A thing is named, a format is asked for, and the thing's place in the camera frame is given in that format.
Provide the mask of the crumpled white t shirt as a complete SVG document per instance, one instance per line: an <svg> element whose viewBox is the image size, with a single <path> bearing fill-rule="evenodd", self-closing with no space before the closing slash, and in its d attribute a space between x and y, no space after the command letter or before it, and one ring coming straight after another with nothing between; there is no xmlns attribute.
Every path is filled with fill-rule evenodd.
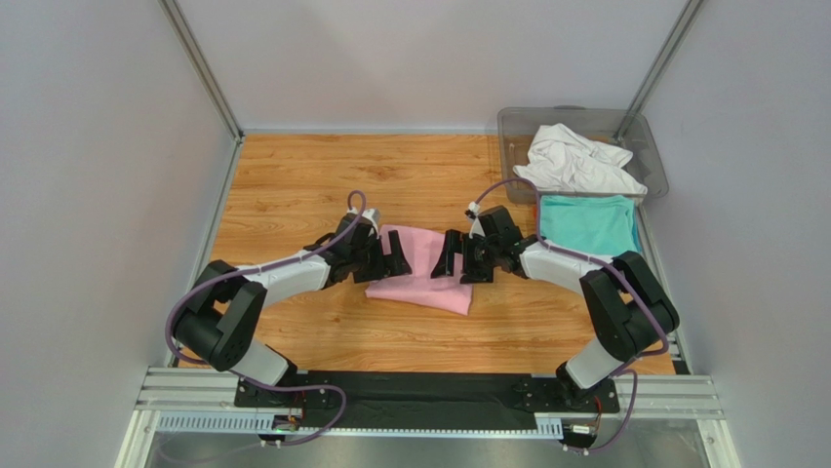
<svg viewBox="0 0 831 468"><path fill-rule="evenodd" d="M540 191L648 194L648 187L624 170L634 158L632 151L581 136L563 124L540 126L527 156L529 162L514 166L513 173Z"/></svg>

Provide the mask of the folded teal t shirt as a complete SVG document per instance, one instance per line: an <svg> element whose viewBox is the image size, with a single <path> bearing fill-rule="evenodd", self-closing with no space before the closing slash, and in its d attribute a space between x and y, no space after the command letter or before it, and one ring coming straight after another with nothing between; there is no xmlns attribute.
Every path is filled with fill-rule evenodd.
<svg viewBox="0 0 831 468"><path fill-rule="evenodd" d="M620 195L542 196L538 219L541 235L569 250L609 256L643 252L636 205Z"/></svg>

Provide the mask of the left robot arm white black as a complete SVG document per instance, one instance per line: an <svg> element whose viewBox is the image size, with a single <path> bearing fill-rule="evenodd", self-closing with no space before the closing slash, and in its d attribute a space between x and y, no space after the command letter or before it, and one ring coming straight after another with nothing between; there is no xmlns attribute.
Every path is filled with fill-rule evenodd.
<svg viewBox="0 0 831 468"><path fill-rule="evenodd" d="M373 213L348 213L335 232L293 256L253 266L209 263L175 305L166 337L216 371L286 387L296 365L255 337L264 308L347 278L361 284L412 272L397 231L381 233Z"/></svg>

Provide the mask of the clear plastic bin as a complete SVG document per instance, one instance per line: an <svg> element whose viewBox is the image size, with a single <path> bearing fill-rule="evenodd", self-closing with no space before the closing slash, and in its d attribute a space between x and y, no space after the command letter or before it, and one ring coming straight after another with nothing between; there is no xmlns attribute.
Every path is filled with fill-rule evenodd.
<svg viewBox="0 0 831 468"><path fill-rule="evenodd" d="M496 117L508 198L530 203L534 191L578 197L621 195L640 204L669 184L646 117L615 109L507 107Z"/></svg>

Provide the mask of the aluminium corner post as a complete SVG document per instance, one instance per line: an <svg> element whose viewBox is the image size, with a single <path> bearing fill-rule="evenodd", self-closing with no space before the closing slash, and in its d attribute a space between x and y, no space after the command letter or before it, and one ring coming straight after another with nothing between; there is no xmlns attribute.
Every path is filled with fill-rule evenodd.
<svg viewBox="0 0 831 468"><path fill-rule="evenodd" d="M158 3L216 109L222 124L231 138L239 143L244 138L245 133L200 47L182 6L176 0L159 0Z"/></svg>
<svg viewBox="0 0 831 468"><path fill-rule="evenodd" d="M630 101L625 112L626 116L621 120L613 137L617 140L623 139L632 126L634 117L641 114L653 93L656 91L660 80L669 69L674 57L682 48L685 39L692 30L699 14L707 4L706 0L688 0L685 2L681 12L675 19L669 33L664 39L658 53L642 80L635 96Z"/></svg>

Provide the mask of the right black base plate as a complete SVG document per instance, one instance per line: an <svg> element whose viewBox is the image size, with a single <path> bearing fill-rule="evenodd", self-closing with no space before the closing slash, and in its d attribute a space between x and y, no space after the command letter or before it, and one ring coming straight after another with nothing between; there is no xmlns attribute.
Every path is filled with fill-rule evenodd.
<svg viewBox="0 0 831 468"><path fill-rule="evenodd" d="M589 389L580 389L555 377L521 378L513 387L518 408L530 412L620 413L616 387L609 378Z"/></svg>

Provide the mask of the pink t shirt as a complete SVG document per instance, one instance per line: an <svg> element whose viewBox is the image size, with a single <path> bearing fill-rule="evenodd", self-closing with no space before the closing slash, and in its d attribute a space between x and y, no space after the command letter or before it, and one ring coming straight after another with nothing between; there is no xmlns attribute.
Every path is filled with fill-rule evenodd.
<svg viewBox="0 0 831 468"><path fill-rule="evenodd" d="M371 282L365 289L365 296L467 316L472 303L473 287L459 281L459 266L455 268L452 277L430 277L439 260L444 235L417 227L385 224L381 227L381 235L383 251L386 254L390 253L388 234L391 231L398 233L404 257L411 266L412 273Z"/></svg>

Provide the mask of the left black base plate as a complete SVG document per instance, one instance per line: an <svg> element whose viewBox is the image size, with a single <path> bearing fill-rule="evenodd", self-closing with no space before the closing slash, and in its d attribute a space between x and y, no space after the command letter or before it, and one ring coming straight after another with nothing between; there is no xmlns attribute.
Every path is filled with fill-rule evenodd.
<svg viewBox="0 0 831 468"><path fill-rule="evenodd" d="M238 408L291 410L292 415L302 412L304 416L313 411L336 412L340 407L339 393L325 388L325 385L333 385L331 376L326 372L298 371L284 376L277 385L305 387L305 390L291 392L268 390L240 377L233 404Z"/></svg>

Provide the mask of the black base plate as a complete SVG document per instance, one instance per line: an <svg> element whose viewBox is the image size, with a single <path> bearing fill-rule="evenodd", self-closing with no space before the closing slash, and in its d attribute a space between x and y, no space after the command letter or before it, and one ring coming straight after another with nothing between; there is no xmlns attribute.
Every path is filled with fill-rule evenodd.
<svg viewBox="0 0 831 468"><path fill-rule="evenodd" d="M331 376L326 372L298 371L284 376L277 385L305 387L305 390L291 392L268 390L240 377L233 404L238 408L291 410L292 415L302 412L304 416L313 411L336 412L340 407L339 393L325 388L325 385L333 385Z"/></svg>
<svg viewBox="0 0 831 468"><path fill-rule="evenodd" d="M620 413L616 387L609 378L589 389L580 389L555 377L521 378L513 387L518 408L530 412Z"/></svg>

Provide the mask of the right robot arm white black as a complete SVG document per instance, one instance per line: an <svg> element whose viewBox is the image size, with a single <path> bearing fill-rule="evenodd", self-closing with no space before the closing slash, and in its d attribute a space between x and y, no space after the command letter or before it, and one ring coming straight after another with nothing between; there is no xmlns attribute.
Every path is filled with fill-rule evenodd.
<svg viewBox="0 0 831 468"><path fill-rule="evenodd" d="M646 260L636 252L593 256L525 236L503 206L475 213L469 232L449 230L430 273L485 284L495 270L580 294L595 332L556 370L557 398L577 403L656 344L664 345L680 317Z"/></svg>

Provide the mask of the right aluminium corner post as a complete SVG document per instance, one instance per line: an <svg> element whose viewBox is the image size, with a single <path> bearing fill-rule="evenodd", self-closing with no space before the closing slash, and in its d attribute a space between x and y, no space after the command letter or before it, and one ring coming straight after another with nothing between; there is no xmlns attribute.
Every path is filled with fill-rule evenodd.
<svg viewBox="0 0 831 468"><path fill-rule="evenodd" d="M658 53L642 80L635 96L630 101L625 112L626 116L621 120L613 137L617 140L623 139L632 126L634 117L641 114L653 93L656 91L660 80L669 69L674 57L682 48L685 39L692 30L699 14L707 4L706 0L688 0L685 2L681 12L675 19L669 33L664 39Z"/></svg>

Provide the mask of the left aluminium corner post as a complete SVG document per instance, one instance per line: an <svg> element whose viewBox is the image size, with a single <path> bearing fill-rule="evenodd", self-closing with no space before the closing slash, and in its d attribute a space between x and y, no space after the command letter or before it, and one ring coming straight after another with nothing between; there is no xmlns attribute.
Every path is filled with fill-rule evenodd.
<svg viewBox="0 0 831 468"><path fill-rule="evenodd" d="M182 6L176 0L159 0L158 3L216 109L222 124L231 138L239 143L244 138L245 133L200 47Z"/></svg>

